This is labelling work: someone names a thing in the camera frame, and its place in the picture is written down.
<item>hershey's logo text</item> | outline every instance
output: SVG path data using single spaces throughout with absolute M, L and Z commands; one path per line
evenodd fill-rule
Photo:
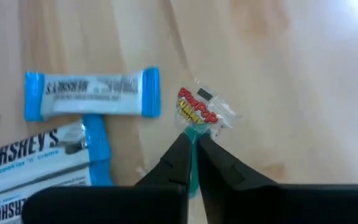
M 47 83 L 45 94 L 56 94 L 56 93 L 83 93 L 88 89 L 88 80 L 70 80 L 70 81 L 59 81 Z
M 35 152 L 42 150 L 45 147 L 45 135 L 49 136 L 50 142 L 46 147 L 54 147 L 58 144 L 59 139 L 56 137 L 57 129 L 53 129 L 46 133 L 41 133 L 36 136 L 32 136 L 28 139 L 15 142 L 11 145 L 3 146 L 0 148 L 0 166 L 13 162 L 16 159 L 20 159 Z
M 12 218 L 18 217 L 22 214 L 22 207 L 27 199 L 19 199 L 5 205 L 0 205 L 0 222 Z

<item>candy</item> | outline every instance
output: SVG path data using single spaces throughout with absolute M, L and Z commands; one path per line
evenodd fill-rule
M 109 161 L 95 162 L 89 167 L 0 194 L 0 223 L 21 223 L 27 198 L 42 189 L 57 186 L 112 186 Z
M 0 192 L 110 157 L 102 118 L 85 115 L 78 122 L 0 147 Z
M 190 197 L 198 192 L 197 142 L 203 134 L 215 139 L 221 130 L 231 128 L 241 117 L 217 94 L 196 82 L 196 88 L 179 89 L 177 98 L 176 123 L 184 128 L 191 145 Z
M 26 121 L 70 113 L 158 117 L 160 110 L 158 68 L 131 75 L 25 74 Z

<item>plastic candy wrapper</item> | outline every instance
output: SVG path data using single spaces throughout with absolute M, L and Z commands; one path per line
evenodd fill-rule
M 160 72 L 152 67 L 130 75 L 25 74 L 26 121 L 70 113 L 159 117 Z
M 0 192 L 111 157 L 100 115 L 0 147 Z
M 112 186 L 109 161 L 0 194 L 0 223 L 21 223 L 22 207 L 28 197 L 42 189 L 61 186 Z
M 214 139 L 226 128 L 241 117 L 236 115 L 229 105 L 218 95 L 206 87 L 182 87 L 177 99 L 177 124 L 185 130 L 192 141 L 191 149 L 191 177 L 190 197 L 194 197 L 198 190 L 198 166 L 196 143 L 198 138 L 209 133 Z

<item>clear plastic packaging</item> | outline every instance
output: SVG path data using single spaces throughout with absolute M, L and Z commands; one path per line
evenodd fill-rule
M 230 106 L 206 86 L 182 87 L 178 93 L 176 122 L 180 128 L 191 127 L 200 134 L 211 133 L 214 139 L 241 119 Z
M 0 192 L 111 157 L 103 119 L 80 121 L 0 147 Z

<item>light wood surface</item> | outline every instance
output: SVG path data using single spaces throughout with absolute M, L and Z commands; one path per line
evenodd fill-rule
M 0 145 L 77 118 L 25 123 L 25 70 L 149 65 L 161 118 L 106 117 L 115 183 L 169 148 L 177 91 L 194 78 L 244 116 L 217 140 L 243 162 L 279 182 L 358 183 L 358 0 L 0 0 Z

